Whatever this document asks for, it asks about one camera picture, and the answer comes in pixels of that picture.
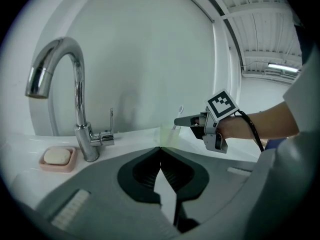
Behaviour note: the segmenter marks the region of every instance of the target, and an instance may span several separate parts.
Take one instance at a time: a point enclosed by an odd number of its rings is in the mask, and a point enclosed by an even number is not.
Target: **white ceiling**
[[[302,67],[292,9],[287,0],[218,1],[235,33],[247,76],[292,83],[297,73],[268,68],[268,62]]]

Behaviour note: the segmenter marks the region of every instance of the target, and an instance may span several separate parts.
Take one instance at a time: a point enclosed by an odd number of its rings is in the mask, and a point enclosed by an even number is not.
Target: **faucet spout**
[[[32,65],[25,95],[36,99],[47,99],[56,66],[65,55],[69,55],[74,71],[76,124],[78,127],[83,127],[87,125],[85,64],[82,50],[73,38],[62,37],[53,40],[40,51]]]
[[[84,56],[76,40],[70,37],[62,37],[48,43],[40,51],[31,68],[25,95],[36,99],[47,99],[56,66],[65,55],[69,55],[74,72],[75,136],[84,159],[93,162],[99,157],[97,146],[114,145],[113,111],[110,110],[110,131],[93,134],[90,123],[86,121],[85,113]]]

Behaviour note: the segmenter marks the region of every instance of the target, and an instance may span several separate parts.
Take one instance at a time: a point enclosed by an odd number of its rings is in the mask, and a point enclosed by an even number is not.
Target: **fluorescent light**
[[[297,72],[298,69],[291,66],[284,66],[279,64],[268,63],[269,68],[278,69],[278,70],[288,70],[292,72]]]

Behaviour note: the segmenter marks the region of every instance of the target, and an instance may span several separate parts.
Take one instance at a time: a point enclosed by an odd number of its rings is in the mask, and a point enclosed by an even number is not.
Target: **human forearm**
[[[287,104],[282,102],[268,110],[248,114],[261,139],[279,139],[296,135],[299,130]],[[223,119],[217,131],[225,139],[254,139],[248,123],[242,117]]]

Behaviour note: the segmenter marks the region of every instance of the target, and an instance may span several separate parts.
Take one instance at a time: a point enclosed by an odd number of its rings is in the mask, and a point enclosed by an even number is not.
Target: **soap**
[[[48,149],[43,157],[45,163],[50,165],[64,166],[69,163],[70,151],[61,147]]]

